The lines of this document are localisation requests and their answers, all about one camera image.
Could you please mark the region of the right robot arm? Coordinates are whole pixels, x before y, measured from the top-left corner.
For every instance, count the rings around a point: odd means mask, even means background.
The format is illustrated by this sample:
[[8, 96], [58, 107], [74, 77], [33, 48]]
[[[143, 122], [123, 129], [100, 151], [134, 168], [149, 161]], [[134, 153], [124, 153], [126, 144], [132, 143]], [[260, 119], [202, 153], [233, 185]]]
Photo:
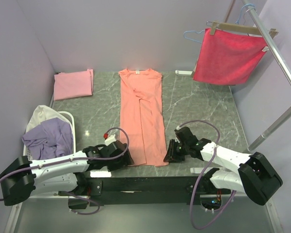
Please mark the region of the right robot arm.
[[283, 181], [267, 158], [259, 152], [240, 153], [218, 146], [215, 142], [197, 139], [188, 127], [175, 131], [164, 162], [180, 163], [187, 155], [205, 162], [217, 164], [200, 173], [199, 190], [213, 194], [218, 189], [245, 193], [258, 205], [265, 205], [282, 186]]

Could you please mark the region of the salmon orange t shirt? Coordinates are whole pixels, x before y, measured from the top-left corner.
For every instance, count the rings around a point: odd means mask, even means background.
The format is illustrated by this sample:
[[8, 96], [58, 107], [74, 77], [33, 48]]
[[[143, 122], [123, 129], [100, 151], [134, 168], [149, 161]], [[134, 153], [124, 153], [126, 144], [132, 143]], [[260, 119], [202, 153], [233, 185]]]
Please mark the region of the salmon orange t shirt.
[[153, 70], [120, 71], [120, 134], [129, 143], [136, 166], [166, 166], [165, 127], [162, 116], [162, 74]]

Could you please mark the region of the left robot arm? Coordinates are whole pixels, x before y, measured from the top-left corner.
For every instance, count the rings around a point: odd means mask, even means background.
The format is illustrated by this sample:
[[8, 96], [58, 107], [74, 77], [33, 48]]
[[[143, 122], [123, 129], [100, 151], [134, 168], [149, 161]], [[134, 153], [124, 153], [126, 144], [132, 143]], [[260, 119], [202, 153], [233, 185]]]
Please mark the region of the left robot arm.
[[114, 171], [133, 164], [128, 145], [118, 140], [48, 160], [30, 160], [28, 156], [21, 156], [0, 174], [0, 201], [12, 206], [42, 193], [82, 195], [89, 188], [86, 172], [103, 167]]

